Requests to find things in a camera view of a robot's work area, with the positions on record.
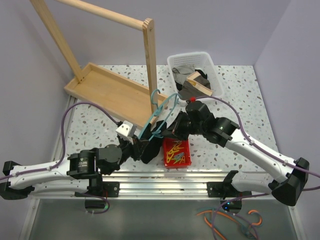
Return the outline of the black underwear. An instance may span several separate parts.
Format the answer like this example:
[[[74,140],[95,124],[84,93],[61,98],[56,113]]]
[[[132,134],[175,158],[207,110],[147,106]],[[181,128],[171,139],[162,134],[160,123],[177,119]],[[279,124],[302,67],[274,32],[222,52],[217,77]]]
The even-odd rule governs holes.
[[[163,144],[164,138],[157,138],[154,137],[151,141],[149,141],[149,138],[151,137],[151,132],[155,131],[160,124],[163,122],[163,120],[157,121],[155,126],[152,128],[151,124],[148,125],[145,132],[142,135],[142,138],[140,140],[145,141],[145,149],[143,151],[143,154],[141,156],[140,161],[142,161],[144,164],[148,164],[151,160],[153,160],[160,152],[160,148]],[[167,123],[165,123],[161,128],[161,132],[167,128]]]

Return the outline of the teal clothespin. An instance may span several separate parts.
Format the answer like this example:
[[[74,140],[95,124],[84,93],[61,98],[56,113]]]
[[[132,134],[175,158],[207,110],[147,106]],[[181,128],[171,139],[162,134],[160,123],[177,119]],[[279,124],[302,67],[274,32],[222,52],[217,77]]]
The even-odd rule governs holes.
[[[153,138],[163,138],[162,131],[160,129],[158,129],[158,130],[151,132],[150,139],[153,139]]]

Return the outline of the teal plastic clothes hanger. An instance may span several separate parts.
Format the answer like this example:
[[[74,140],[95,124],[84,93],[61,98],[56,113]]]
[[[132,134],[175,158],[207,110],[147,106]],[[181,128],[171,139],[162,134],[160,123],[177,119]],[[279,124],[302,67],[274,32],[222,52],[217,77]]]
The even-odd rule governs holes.
[[[163,122],[160,124],[160,126],[156,129],[156,130],[160,130],[161,127],[167,122],[168,118],[170,117],[170,115],[172,114],[173,110],[176,108],[178,102],[179,102],[179,98],[180,98],[180,94],[179,93],[173,93],[171,94],[169,97],[167,97],[160,105],[158,103],[155,103],[154,101],[154,95],[155,93],[161,93],[161,91],[156,88],[155,90],[152,91],[151,96],[150,96],[150,100],[151,100],[151,106],[155,105],[156,106],[156,110],[155,112],[149,117],[147,123],[143,126],[142,130],[140,131],[139,135],[138,135],[138,139],[141,139],[143,136],[143,133],[145,132],[145,130],[147,129],[148,125],[151,123],[151,120],[154,117],[158,117],[162,111],[164,110],[165,106],[169,103],[169,101],[174,98],[174,103],[173,103],[173,107],[171,108],[170,112],[168,113],[168,115],[165,117],[165,119],[163,120]]]

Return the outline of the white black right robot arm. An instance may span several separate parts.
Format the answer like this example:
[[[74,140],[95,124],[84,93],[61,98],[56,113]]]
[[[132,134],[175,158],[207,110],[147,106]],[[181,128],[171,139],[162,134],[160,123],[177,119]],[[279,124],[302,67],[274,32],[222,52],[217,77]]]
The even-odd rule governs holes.
[[[260,143],[235,122],[215,117],[201,101],[189,102],[173,123],[161,132],[165,138],[186,141],[189,135],[201,135],[208,142],[227,148],[264,170],[259,172],[230,171],[223,181],[209,182],[210,197],[230,198],[252,192],[272,195],[287,206],[295,206],[308,181],[310,163],[282,155]]]

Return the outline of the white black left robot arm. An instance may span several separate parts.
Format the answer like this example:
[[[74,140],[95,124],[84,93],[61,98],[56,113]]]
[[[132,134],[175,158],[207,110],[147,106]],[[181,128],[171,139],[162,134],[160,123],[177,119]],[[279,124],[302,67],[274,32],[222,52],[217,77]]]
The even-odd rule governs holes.
[[[121,137],[118,140],[118,145],[82,150],[55,162],[23,166],[6,161],[0,196],[5,200],[21,200],[45,192],[74,192],[101,197],[103,176],[118,171],[129,158],[140,160],[149,144],[136,136],[132,140]]]

